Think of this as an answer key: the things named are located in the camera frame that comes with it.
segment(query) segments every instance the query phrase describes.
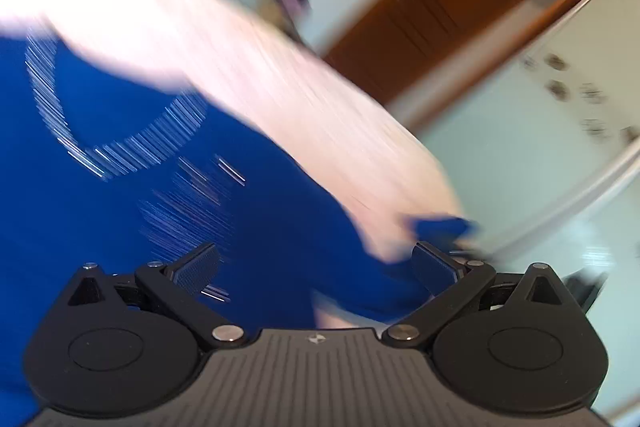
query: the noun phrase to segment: cabinet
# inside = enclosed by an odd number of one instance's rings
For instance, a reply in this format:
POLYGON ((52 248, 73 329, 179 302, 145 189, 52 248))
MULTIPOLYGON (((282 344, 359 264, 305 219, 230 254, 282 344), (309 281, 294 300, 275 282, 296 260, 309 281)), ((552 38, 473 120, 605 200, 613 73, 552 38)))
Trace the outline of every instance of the cabinet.
POLYGON ((521 0, 378 0, 326 56, 381 103, 521 0))

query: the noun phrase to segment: black object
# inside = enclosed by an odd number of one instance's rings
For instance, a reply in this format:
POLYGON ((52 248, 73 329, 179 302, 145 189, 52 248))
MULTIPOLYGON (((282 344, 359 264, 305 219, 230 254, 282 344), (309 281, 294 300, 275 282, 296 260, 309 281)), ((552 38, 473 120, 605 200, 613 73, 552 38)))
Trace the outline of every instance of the black object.
POLYGON ((27 425, 606 425, 589 409, 604 346, 546 264, 497 275, 418 243, 418 277, 439 293, 381 340, 371 329, 248 339, 188 291, 206 280, 194 264, 214 271, 214 257, 203 245, 133 277, 76 272, 24 356, 44 407, 27 425))

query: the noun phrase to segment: blue cloth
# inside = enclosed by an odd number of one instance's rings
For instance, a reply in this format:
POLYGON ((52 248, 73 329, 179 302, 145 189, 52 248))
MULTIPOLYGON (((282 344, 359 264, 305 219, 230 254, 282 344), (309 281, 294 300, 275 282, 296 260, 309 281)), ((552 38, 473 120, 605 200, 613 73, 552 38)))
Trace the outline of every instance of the blue cloth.
MULTIPOLYGON (((57 48, 57 96, 79 144, 124 140, 174 99, 95 69, 62 42, 57 48)), ((214 241, 223 264, 212 285, 222 300, 202 299, 252 331, 313 327, 312 289, 380 321, 401 317, 428 297, 409 263, 389 266, 365 252, 340 204, 287 153, 210 105, 174 156, 99 179, 43 122, 25 50, 25 41, 0 39, 0 426, 35 412, 22 352, 87 261, 130 273, 214 241)), ((436 243, 466 224, 449 219, 416 228, 436 243)))

